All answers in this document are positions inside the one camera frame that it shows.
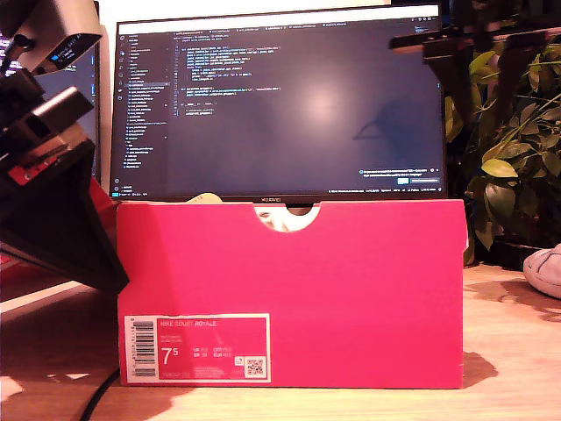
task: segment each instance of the shoe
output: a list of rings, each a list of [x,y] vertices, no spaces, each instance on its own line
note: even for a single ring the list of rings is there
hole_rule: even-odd
[[[561,244],[526,258],[524,276],[538,291],[561,299]]]

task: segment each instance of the monitor bezel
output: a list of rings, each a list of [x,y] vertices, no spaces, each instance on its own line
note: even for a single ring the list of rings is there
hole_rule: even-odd
[[[401,7],[411,7],[411,6],[426,6],[433,5],[438,7],[438,26],[442,26],[443,16],[442,16],[442,5],[440,2],[419,2],[411,4],[381,4],[381,5],[370,5],[370,6],[349,6],[349,7],[338,7],[338,8],[327,8],[327,9],[305,9],[296,11],[269,11],[269,12],[259,12],[259,13],[239,13],[239,14],[228,14],[228,15],[210,15],[210,16],[195,16],[187,18],[158,18],[158,19],[143,19],[143,20],[126,20],[118,21],[116,27],[115,36],[115,63],[117,63],[117,43],[119,36],[120,25],[126,24],[142,24],[142,23],[152,23],[152,22],[175,22],[182,20],[202,20],[202,19],[213,19],[213,18],[236,18],[243,16],[271,16],[271,15],[284,15],[284,14],[299,14],[307,12],[318,12],[318,11],[348,11],[348,10],[367,10],[367,9],[384,9],[384,8],[401,8]],[[113,146],[116,142],[115,140],[115,121],[116,121],[116,105],[117,105],[117,95],[115,86],[117,86],[117,71],[116,66],[114,66],[113,71],[113,112],[112,112],[112,125],[111,125],[111,142],[110,142],[110,186],[112,186],[111,181],[113,180],[114,164],[113,162]],[[445,199],[448,198],[448,176],[446,168],[446,131],[445,131],[445,109],[444,109],[444,89],[441,88],[440,95],[440,108],[441,108],[441,124],[442,124],[442,145],[443,145],[443,159],[442,159],[442,177],[444,184],[442,186],[442,191],[432,191],[432,192],[387,192],[387,193],[326,193],[326,192],[305,192],[305,193],[278,193],[271,194],[264,193],[259,194],[258,192],[251,192],[243,195],[222,195],[220,192],[209,192],[217,194],[224,202],[251,202],[255,204],[285,204],[287,207],[308,207],[314,203],[320,202],[339,202],[339,201],[353,201],[353,202],[365,202],[372,200],[419,200],[419,199]],[[120,197],[113,197],[113,200],[126,200],[126,201],[152,201],[152,202],[186,202],[193,197],[198,196],[201,193],[194,193],[193,195],[187,196],[126,196],[122,199]]]

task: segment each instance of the computer monitor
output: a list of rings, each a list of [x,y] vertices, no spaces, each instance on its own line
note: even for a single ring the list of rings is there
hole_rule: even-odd
[[[0,62],[4,60],[4,53],[10,41],[0,33]],[[6,75],[13,74],[18,68],[21,68],[19,62],[11,63],[10,69]],[[80,59],[64,70],[49,73],[47,75],[36,76],[37,82],[45,91],[43,97],[49,99],[60,94],[69,86],[75,86],[88,100],[94,105],[94,110],[84,115],[78,120],[78,123],[84,129],[85,133],[96,145],[96,153],[94,155],[94,164],[92,167],[92,175],[100,181],[101,168],[99,161],[99,47],[98,45],[90,48]]]
[[[388,49],[439,26],[437,4],[118,23],[111,195],[444,197],[440,84]]]

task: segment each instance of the barcode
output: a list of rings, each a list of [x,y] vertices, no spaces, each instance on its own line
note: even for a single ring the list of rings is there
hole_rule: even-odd
[[[155,377],[156,345],[154,322],[140,320],[133,321],[131,338],[134,375],[142,377]]]
[[[133,373],[139,377],[155,377],[156,368],[135,368]]]

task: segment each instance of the wall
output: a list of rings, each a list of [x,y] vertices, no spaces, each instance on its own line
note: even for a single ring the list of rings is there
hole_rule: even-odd
[[[102,86],[101,86],[101,152],[102,185],[109,188],[111,106],[113,86],[113,63],[115,60],[115,31],[117,22],[157,18],[187,18],[193,16],[215,16],[263,11],[295,11],[307,9],[327,9],[332,7],[390,4],[390,0],[284,0],[237,2],[180,1],[180,0],[99,0],[100,19],[105,27],[101,42]]]

